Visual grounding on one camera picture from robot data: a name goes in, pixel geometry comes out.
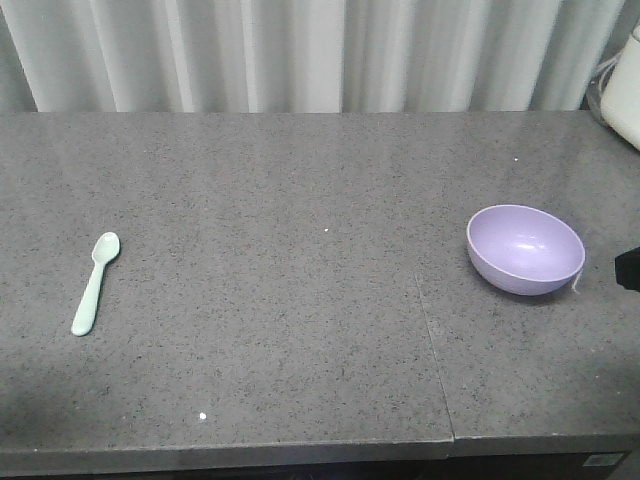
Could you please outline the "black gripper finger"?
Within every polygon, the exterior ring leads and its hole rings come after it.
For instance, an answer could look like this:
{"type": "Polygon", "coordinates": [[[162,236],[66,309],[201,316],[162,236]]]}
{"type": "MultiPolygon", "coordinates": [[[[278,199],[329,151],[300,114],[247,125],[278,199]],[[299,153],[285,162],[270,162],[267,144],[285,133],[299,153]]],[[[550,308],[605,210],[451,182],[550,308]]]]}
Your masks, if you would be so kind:
{"type": "Polygon", "coordinates": [[[618,255],[614,260],[615,277],[618,285],[627,290],[640,290],[640,248],[618,255]]]}

